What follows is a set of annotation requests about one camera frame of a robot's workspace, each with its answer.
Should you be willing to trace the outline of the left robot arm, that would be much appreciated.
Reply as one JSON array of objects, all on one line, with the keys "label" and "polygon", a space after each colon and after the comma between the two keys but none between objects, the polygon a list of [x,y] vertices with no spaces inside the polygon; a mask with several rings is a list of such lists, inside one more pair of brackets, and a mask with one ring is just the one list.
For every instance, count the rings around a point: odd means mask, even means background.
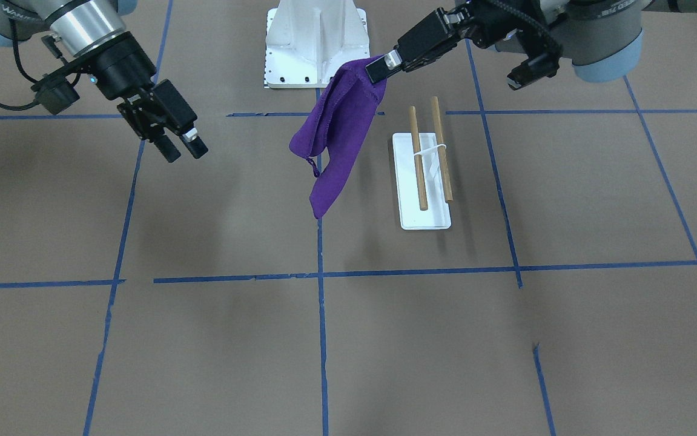
[{"label": "left robot arm", "polygon": [[464,1],[432,11],[365,71],[376,84],[472,41],[481,49],[525,53],[507,75],[512,90],[552,78],[562,58],[584,82],[611,82],[641,58],[642,12],[697,13],[697,1]]}]

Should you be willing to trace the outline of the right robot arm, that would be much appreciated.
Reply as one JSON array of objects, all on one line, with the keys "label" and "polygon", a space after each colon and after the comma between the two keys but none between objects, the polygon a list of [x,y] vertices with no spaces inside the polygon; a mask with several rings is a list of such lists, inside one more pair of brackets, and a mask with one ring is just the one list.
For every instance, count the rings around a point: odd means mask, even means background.
[{"label": "right robot arm", "polygon": [[85,75],[106,99],[119,100],[117,110],[135,135],[154,144],[168,162],[180,151],[167,132],[178,136],[191,156],[204,156],[208,149],[195,111],[172,82],[155,82],[157,67],[127,30],[123,16],[136,7],[135,1],[0,1],[0,47],[12,48],[18,71],[25,74],[19,44],[36,34],[61,62],[41,78],[28,77],[32,102],[0,102],[0,108],[44,107],[58,115],[79,99],[75,82]]}]

